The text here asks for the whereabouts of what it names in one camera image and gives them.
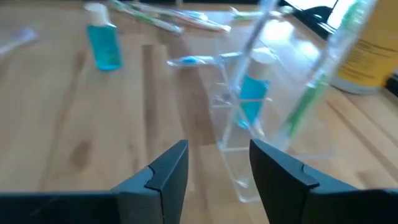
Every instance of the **clear acrylic holder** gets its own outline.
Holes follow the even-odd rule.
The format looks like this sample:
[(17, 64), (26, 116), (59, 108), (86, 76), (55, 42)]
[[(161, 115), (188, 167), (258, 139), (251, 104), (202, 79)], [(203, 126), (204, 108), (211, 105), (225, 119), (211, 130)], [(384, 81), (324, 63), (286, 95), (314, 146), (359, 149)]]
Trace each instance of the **clear acrylic holder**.
[[(280, 23), (284, 21), (269, 21), (264, 29), (264, 37), (255, 44), (255, 48), (272, 49), (278, 59), (272, 65), (275, 74), (269, 80), (270, 89), (266, 97), (258, 102), (263, 105), (261, 112), (252, 125), (248, 122), (240, 105), (256, 100), (240, 100), (239, 93), (230, 88), (231, 74), (238, 58), (228, 61), (220, 60), (220, 64), (214, 69), (214, 82), (208, 90), (209, 109), (217, 144), (236, 193), (242, 202), (259, 200), (249, 161), (250, 139), (256, 138), (268, 142), (307, 164), (317, 164), (320, 159), (330, 159), (334, 156), (328, 128), (318, 117), (316, 106), (306, 114), (294, 138), (290, 139), (280, 134), (284, 121), (305, 91), (310, 79), (311, 67), (315, 63), (315, 59), (307, 58), (305, 52), (302, 52), (302, 46), (297, 45), (296, 42), (287, 39), (286, 42), (280, 44), (280, 42), (273, 43), (272, 39), (267, 39), (267, 32), (272, 32), (272, 28), (280, 26)], [(248, 33), (240, 34), (239, 31), (232, 30), (229, 36), (224, 37), (229, 41), (221, 39), (218, 43), (229, 44), (231, 40), (233, 42), (242, 36), (248, 36)], [(297, 58), (305, 58), (307, 62), (297, 63)], [(242, 128), (237, 119), (243, 119), (247, 128)]]

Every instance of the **white bottle cap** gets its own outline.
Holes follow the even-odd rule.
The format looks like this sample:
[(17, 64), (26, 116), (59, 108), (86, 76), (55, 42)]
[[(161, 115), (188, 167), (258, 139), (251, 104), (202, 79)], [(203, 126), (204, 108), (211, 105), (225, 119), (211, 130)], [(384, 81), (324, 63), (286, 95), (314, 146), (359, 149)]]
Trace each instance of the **white bottle cap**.
[(276, 56), (267, 47), (252, 50), (247, 75), (255, 80), (268, 80)]
[(105, 26), (110, 23), (108, 8), (101, 3), (87, 3), (85, 4), (89, 23), (93, 26)]

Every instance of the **wooden table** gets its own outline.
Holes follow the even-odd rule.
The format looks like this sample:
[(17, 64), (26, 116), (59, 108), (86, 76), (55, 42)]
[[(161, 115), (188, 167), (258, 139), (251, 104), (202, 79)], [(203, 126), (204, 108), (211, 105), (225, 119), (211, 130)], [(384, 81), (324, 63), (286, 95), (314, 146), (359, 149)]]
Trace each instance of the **wooden table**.
[[(166, 64), (168, 58), (214, 53), (214, 39), (193, 29), (177, 37), (113, 13), (124, 68), (101, 73), (93, 65), (81, 5), (0, 4), (0, 27), (31, 26), (39, 35), (0, 63), (0, 190), (110, 189), (186, 138), (190, 170), (182, 223), (265, 223), (260, 203), (238, 201), (224, 168), (201, 80), (206, 69)], [(300, 40), (308, 58), (323, 47), (294, 18), (275, 26), (286, 28), (275, 41)], [(248, 30), (238, 28), (246, 35), (231, 39), (230, 50), (239, 49)], [(330, 88), (319, 111), (338, 153), (316, 167), (359, 188), (397, 187), (396, 103), (386, 91), (354, 96)]]

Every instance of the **yellow container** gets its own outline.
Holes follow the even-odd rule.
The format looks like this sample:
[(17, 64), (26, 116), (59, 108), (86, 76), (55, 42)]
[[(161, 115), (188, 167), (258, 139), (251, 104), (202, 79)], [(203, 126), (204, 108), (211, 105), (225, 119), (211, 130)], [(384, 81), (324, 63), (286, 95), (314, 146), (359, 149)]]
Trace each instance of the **yellow container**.
[(397, 0), (378, 0), (332, 85), (361, 95), (384, 85), (398, 66), (397, 9)]

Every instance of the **blue liquid bottle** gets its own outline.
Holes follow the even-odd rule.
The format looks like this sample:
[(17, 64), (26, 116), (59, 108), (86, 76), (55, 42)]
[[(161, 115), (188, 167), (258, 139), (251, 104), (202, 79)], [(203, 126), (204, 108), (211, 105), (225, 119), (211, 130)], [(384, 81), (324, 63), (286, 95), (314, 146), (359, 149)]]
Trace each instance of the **blue liquid bottle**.
[(110, 23), (108, 9), (104, 4), (88, 3), (85, 9), (90, 18), (87, 26), (95, 65), (99, 70), (115, 70), (122, 66), (116, 26)]
[(252, 51), (239, 94), (239, 105), (246, 119), (241, 114), (235, 117), (236, 123), (241, 128), (247, 129), (257, 119), (270, 86), (269, 78), (272, 75), (270, 67), (275, 60), (275, 55), (268, 48)]

